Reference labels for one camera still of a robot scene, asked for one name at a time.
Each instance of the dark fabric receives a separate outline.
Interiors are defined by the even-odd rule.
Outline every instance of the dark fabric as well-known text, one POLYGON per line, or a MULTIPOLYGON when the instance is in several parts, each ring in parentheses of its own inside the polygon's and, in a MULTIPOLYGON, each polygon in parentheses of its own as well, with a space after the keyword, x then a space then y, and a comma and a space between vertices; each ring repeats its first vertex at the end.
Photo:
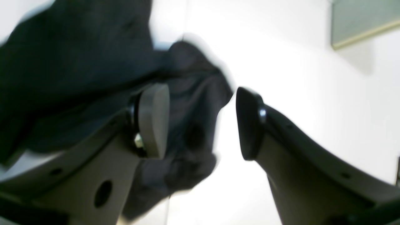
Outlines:
POLYGON ((0 48, 0 161, 16 148, 71 147, 149 82, 170 89, 166 157, 142 161, 124 215, 134 219, 213 171, 218 112, 233 92, 193 45, 154 51, 150 0, 56 0, 0 48))

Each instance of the screw hole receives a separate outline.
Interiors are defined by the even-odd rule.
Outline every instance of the screw hole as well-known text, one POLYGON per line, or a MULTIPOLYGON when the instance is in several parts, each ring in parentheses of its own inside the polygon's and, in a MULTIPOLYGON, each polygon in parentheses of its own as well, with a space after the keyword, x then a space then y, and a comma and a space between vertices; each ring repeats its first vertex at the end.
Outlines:
POLYGON ((108 198, 111 195, 111 190, 112 190, 111 181, 105 181, 100 185, 100 187, 97 189, 96 196, 94 198, 94 206, 96 208, 100 208, 107 203, 108 198))
POLYGON ((348 173, 341 173, 340 175, 341 175, 343 178, 346 178, 346 179, 350 179, 350 178, 351 178, 350 174, 348 174, 348 173))
POLYGON ((57 176, 57 175, 59 175, 59 174, 61 174, 61 173, 62 173, 62 169, 61 169, 61 168, 56 168, 56 169, 52 170, 52 171, 49 173, 49 175, 50 175, 50 176, 57 176))

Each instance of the metal bolt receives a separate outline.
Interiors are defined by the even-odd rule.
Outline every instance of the metal bolt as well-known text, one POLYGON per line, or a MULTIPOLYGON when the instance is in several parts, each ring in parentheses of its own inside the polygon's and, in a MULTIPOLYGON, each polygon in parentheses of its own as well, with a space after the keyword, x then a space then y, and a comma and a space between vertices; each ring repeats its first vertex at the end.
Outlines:
POLYGON ((139 133, 136 134, 134 141, 135 141, 135 146, 138 149, 144 149, 143 139, 142 139, 142 136, 139 133))

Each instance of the white wall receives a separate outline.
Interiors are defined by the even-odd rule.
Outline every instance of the white wall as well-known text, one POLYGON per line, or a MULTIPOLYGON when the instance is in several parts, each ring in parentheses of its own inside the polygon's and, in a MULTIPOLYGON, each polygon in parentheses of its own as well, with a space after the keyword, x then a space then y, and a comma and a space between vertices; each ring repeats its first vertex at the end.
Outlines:
MULTIPOLYGON (((22 0, 0 0, 0 38, 21 15, 15 4, 6 10, 6 2, 22 0)), ((150 24, 157 48, 184 32, 201 38, 196 44, 234 85, 259 92, 323 147, 393 184, 400 31, 335 52, 329 16, 325 0, 155 0, 150 24)), ((280 224, 264 171, 242 159, 234 101, 219 115, 217 169, 191 192, 171 198, 168 225, 280 224)), ((156 210, 161 216, 166 208, 156 210)))

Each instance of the round hole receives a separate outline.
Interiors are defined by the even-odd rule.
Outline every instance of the round hole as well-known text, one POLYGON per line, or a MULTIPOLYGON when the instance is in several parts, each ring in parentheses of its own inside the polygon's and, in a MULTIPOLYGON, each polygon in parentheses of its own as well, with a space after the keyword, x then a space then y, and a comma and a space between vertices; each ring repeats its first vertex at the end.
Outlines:
POLYGON ((56 168, 56 169, 54 169, 54 170, 52 170, 50 172, 50 176, 57 176, 57 175, 59 175, 61 173, 62 173, 62 169, 61 168, 56 168))
POLYGON ((350 178, 351 178, 350 174, 348 174, 348 173, 341 173, 340 175, 341 175, 343 178, 346 178, 346 179, 350 179, 350 178))
POLYGON ((94 197, 94 206, 100 208, 107 203, 111 195, 112 183, 111 181, 103 182, 97 189, 96 196, 94 197))

